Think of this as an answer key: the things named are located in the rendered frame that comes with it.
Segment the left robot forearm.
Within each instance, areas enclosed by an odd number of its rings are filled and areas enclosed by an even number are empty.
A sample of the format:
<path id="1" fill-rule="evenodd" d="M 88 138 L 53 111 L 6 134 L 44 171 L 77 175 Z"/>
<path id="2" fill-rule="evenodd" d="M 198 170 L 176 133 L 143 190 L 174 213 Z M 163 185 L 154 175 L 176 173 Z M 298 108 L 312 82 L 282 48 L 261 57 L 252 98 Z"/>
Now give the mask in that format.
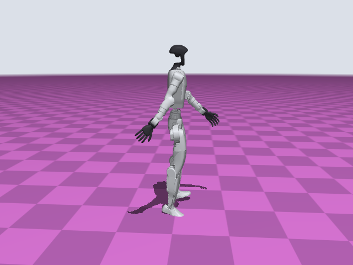
<path id="1" fill-rule="evenodd" d="M 206 111 L 203 110 L 203 106 L 198 103 L 198 101 L 191 95 L 191 98 L 187 100 L 189 104 L 191 104 L 195 110 L 197 110 L 200 114 L 204 114 Z"/>

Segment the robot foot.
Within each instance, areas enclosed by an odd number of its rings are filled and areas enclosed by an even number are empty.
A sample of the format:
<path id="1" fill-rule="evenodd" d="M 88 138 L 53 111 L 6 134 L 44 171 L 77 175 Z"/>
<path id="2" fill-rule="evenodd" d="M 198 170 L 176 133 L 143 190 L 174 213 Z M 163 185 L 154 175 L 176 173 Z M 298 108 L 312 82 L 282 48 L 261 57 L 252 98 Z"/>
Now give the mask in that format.
<path id="1" fill-rule="evenodd" d="M 180 191 L 179 190 L 179 193 L 176 195 L 176 199 L 178 198 L 183 198 L 183 197 L 187 197 L 191 194 L 190 191 Z"/>
<path id="2" fill-rule="evenodd" d="M 172 206 L 171 206 L 172 207 Z M 178 216 L 178 217 L 181 217 L 181 216 L 184 216 L 183 213 L 181 213 L 176 207 L 173 208 L 173 209 L 169 209 L 168 208 L 168 204 L 165 204 L 163 207 L 162 207 L 162 212 L 164 213 L 167 213 L 167 214 L 170 214 L 172 216 Z"/>

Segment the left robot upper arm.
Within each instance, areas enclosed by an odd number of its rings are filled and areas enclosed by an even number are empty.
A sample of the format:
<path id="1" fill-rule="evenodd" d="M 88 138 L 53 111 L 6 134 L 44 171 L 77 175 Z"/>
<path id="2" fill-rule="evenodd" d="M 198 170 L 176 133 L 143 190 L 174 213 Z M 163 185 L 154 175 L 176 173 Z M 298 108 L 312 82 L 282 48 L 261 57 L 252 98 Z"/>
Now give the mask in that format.
<path id="1" fill-rule="evenodd" d="M 190 91 L 186 91 L 185 92 L 185 99 L 188 100 L 191 98 L 191 92 Z"/>

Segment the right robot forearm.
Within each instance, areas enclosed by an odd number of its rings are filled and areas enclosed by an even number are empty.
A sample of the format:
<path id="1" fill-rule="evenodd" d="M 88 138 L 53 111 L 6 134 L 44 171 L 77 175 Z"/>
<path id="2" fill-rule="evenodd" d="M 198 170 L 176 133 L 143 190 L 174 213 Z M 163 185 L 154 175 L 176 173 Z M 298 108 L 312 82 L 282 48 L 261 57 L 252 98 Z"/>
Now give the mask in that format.
<path id="1" fill-rule="evenodd" d="M 172 97 L 166 98 L 162 104 L 160 105 L 159 110 L 157 111 L 158 113 L 154 116 L 153 120 L 151 123 L 156 126 L 159 121 L 163 119 L 163 116 L 165 116 L 166 112 L 168 112 L 169 107 L 174 103 L 174 99 Z"/>

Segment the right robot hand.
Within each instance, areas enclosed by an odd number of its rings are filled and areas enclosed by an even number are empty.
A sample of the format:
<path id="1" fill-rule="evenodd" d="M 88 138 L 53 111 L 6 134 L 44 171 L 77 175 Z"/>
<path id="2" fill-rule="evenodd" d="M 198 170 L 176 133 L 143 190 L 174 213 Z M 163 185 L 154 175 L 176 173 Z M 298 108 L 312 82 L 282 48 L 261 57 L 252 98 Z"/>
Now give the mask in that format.
<path id="1" fill-rule="evenodd" d="M 136 135 L 138 135 L 141 131 L 143 131 L 136 139 L 138 139 L 140 136 L 143 136 L 139 139 L 139 141 L 141 141 L 145 136 L 144 140 L 141 142 L 143 143 L 146 138 L 149 136 L 149 139 L 148 139 L 148 142 L 151 140 L 151 137 L 152 137 L 152 132 L 153 132 L 153 129 L 158 125 L 154 126 L 151 121 L 153 120 L 153 118 L 148 122 L 148 125 L 144 126 Z M 159 122 L 158 122 L 159 123 Z"/>

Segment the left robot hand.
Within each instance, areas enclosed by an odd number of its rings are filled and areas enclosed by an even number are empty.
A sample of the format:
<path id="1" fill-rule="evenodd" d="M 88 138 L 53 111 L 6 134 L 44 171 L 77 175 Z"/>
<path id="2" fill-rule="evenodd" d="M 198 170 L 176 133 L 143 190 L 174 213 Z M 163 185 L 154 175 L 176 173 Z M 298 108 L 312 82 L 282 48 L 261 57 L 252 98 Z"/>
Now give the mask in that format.
<path id="1" fill-rule="evenodd" d="M 217 118 L 218 117 L 218 115 L 216 114 L 216 113 L 212 113 L 212 112 L 208 112 L 208 110 L 206 109 L 206 108 L 204 108 L 204 107 L 202 107 L 203 108 L 203 110 L 205 110 L 206 112 L 204 113 L 204 114 L 202 114 L 203 116 L 205 115 L 205 117 L 206 117 L 206 119 L 211 123 L 211 125 L 212 125 L 212 127 L 213 127 L 213 123 L 214 123 L 214 125 L 216 126 L 216 123 L 217 123 L 217 125 L 218 125 L 218 122 L 220 122 L 219 121 L 219 119 Z M 217 117 L 215 117 L 215 116 L 217 116 Z M 214 122 L 213 120 L 216 122 Z M 217 119 L 217 120 L 216 120 Z M 212 122 L 213 123 L 212 123 Z M 218 121 L 218 122 L 217 122 Z"/>

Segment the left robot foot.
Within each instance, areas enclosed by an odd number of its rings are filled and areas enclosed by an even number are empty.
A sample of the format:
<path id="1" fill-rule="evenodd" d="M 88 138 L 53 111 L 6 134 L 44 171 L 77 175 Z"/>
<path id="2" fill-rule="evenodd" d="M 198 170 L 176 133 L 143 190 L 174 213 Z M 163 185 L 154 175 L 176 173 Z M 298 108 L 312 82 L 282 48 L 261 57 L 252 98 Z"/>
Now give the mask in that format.
<path id="1" fill-rule="evenodd" d="M 179 190 L 179 193 L 176 195 L 176 199 L 178 198 L 183 198 L 183 197 L 187 197 L 191 194 L 190 191 L 180 191 Z"/>

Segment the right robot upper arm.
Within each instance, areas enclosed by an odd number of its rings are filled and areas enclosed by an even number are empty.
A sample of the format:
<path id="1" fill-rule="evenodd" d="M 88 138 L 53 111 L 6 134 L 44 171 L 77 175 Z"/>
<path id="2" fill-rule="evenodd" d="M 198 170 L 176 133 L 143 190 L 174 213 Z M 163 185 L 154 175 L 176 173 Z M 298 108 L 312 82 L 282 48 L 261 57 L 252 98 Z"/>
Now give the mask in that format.
<path id="1" fill-rule="evenodd" d="M 173 95 L 176 94 L 180 84 L 182 83 L 184 79 L 184 75 L 178 71 L 174 72 L 173 76 L 172 76 L 172 81 L 170 83 L 170 86 L 167 90 L 167 93 L 164 97 L 164 100 L 168 97 L 172 97 Z M 174 103 L 171 105 L 171 107 L 174 105 Z"/>

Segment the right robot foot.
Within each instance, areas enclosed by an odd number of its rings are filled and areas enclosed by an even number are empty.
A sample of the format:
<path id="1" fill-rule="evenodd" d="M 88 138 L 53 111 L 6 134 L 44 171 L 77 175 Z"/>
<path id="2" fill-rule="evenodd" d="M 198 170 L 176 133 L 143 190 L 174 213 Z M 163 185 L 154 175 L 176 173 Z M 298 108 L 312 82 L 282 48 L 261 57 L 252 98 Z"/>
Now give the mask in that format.
<path id="1" fill-rule="evenodd" d="M 171 206 L 172 207 L 172 206 Z M 184 216 L 183 213 L 181 213 L 176 207 L 173 208 L 173 209 L 169 209 L 168 208 L 168 204 L 165 204 L 163 207 L 162 207 L 162 212 L 164 213 L 167 213 L 167 214 L 170 214 L 172 216 L 178 216 L 178 217 L 181 217 L 181 216 Z"/>

